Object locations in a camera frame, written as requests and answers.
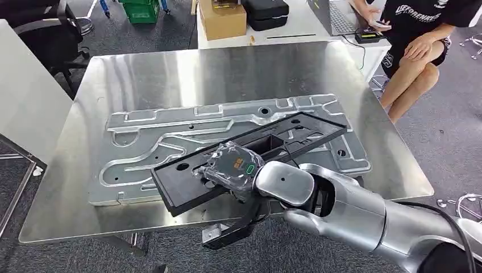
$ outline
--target chair wheel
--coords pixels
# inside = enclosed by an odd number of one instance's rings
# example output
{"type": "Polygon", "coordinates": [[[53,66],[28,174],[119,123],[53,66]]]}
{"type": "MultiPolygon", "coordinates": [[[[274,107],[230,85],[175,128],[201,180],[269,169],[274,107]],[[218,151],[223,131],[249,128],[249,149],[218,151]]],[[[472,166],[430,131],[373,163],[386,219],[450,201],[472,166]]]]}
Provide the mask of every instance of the chair wheel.
{"type": "Polygon", "coordinates": [[[81,54],[82,54],[82,58],[84,58],[85,60],[90,59],[90,53],[82,51],[81,54]]]}

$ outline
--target green led light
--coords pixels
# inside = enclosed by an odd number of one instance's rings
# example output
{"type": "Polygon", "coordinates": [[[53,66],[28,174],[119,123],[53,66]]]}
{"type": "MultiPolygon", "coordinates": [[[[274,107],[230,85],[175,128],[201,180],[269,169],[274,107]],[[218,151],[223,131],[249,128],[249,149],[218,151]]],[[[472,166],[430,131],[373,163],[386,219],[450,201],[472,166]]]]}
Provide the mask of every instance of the green led light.
{"type": "Polygon", "coordinates": [[[254,164],[250,164],[247,168],[246,168],[246,173],[247,174],[252,174],[253,171],[255,170],[255,165],[254,164]]]}

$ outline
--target silver robot arm segment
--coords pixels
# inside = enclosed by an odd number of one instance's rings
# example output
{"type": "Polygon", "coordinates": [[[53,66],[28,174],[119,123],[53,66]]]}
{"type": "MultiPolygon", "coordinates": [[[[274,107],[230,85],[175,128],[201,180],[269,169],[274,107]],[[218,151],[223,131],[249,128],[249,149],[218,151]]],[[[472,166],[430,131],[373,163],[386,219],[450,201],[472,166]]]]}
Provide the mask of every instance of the silver robot arm segment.
{"type": "MultiPolygon", "coordinates": [[[[284,219],[294,227],[377,254],[409,273],[420,272],[423,262],[443,243],[463,250],[456,230],[442,216],[385,200],[360,187],[356,180],[318,165],[301,164],[298,169],[270,162],[260,170],[255,184],[262,195],[295,204],[291,200],[293,196],[299,201],[306,193],[287,185],[303,180],[302,183],[310,188],[311,180],[306,173],[330,193],[323,200],[320,216],[296,206],[287,209],[284,219]]],[[[474,257],[481,261],[482,226],[468,219],[456,221],[465,233],[474,257]]]]}

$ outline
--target person's hand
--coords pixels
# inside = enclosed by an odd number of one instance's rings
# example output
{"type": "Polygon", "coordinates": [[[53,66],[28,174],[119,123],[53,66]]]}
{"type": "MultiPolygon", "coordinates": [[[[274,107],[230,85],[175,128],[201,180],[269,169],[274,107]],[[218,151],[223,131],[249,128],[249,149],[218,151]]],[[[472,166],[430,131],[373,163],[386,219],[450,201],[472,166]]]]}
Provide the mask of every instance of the person's hand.
{"type": "Polygon", "coordinates": [[[427,35],[422,35],[408,44],[405,49],[404,58],[418,61],[432,52],[435,41],[427,35]]]}
{"type": "Polygon", "coordinates": [[[365,14],[364,14],[363,17],[365,17],[365,20],[367,20],[368,24],[378,32],[391,30],[392,26],[390,26],[390,21],[386,21],[386,22],[385,22],[385,20],[381,21],[382,23],[385,23],[389,27],[377,27],[373,24],[373,23],[376,22],[376,20],[373,18],[373,15],[378,14],[380,12],[381,12],[380,9],[373,9],[373,8],[368,7],[368,10],[364,12],[365,14]]]}

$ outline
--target metal table top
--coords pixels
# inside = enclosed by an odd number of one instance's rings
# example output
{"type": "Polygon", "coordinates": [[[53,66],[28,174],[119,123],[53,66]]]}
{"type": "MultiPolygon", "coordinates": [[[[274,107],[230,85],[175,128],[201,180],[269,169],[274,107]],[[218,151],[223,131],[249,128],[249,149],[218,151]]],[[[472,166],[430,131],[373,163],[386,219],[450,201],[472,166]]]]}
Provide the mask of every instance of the metal table top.
{"type": "Polygon", "coordinates": [[[19,240],[46,243],[242,215],[229,195],[177,217],[161,201],[90,205],[87,185],[112,113],[329,93],[339,98],[372,163],[363,176],[367,189],[387,199],[433,195],[342,42],[102,56],[90,61],[19,240]]]}

